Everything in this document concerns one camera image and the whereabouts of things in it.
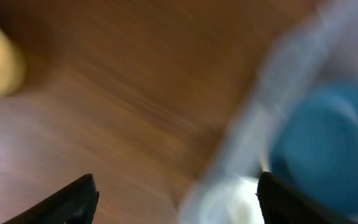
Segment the white small bowl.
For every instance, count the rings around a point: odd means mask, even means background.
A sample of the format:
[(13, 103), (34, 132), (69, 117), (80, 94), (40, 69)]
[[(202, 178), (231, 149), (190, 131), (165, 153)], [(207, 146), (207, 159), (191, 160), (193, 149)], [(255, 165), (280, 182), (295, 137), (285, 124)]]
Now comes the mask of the white small bowl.
[(258, 179), (236, 177), (207, 191), (201, 201), (199, 224), (264, 224), (257, 197)]

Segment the blue plastic bowl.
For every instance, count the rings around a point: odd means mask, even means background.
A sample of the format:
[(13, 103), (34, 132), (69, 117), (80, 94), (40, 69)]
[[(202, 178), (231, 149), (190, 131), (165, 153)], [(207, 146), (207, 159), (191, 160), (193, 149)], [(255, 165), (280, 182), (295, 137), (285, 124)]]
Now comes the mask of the blue plastic bowl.
[(341, 215), (358, 215), (358, 84), (307, 94), (275, 137), (270, 172)]

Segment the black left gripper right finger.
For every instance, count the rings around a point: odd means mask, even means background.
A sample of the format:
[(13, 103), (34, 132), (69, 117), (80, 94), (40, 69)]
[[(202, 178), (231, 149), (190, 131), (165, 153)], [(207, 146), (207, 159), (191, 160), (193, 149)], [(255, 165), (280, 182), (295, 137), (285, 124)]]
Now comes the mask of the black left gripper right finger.
[(270, 172), (261, 173), (256, 195), (264, 222), (268, 224), (355, 224), (301, 194)]

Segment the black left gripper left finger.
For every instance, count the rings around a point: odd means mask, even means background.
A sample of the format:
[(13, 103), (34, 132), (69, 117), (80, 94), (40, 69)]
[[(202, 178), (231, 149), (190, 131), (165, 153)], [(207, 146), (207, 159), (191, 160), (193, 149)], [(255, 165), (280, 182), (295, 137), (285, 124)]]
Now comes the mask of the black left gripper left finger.
[(85, 174), (4, 224), (92, 224), (99, 192)]

